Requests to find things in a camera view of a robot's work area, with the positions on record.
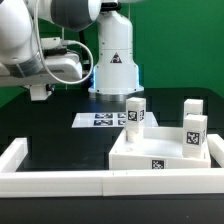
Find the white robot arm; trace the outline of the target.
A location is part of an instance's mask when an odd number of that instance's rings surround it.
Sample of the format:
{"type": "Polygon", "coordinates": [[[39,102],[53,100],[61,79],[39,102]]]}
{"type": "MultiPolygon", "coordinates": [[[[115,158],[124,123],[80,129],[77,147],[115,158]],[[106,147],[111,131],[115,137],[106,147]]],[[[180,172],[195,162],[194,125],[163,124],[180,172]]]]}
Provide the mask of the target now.
{"type": "Polygon", "coordinates": [[[121,101],[142,92],[133,60],[133,26],[118,13],[138,0],[0,0],[0,87],[24,86],[33,100],[51,95],[51,84],[93,79],[92,97],[121,101]],[[38,21],[80,32],[98,24],[99,60],[83,73],[80,57],[67,47],[74,40],[42,38],[38,21]]]}

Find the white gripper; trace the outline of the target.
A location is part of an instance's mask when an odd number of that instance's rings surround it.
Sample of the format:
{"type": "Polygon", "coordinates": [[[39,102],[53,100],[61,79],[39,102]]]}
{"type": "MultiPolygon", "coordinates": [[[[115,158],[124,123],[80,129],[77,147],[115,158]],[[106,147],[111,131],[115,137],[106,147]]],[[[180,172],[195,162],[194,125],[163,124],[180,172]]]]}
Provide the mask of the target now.
{"type": "Polygon", "coordinates": [[[82,65],[77,53],[70,52],[60,37],[42,38],[45,63],[55,75],[44,68],[39,56],[21,64],[5,65],[0,61],[0,87],[56,84],[58,79],[76,82],[82,79],[82,65]]]}

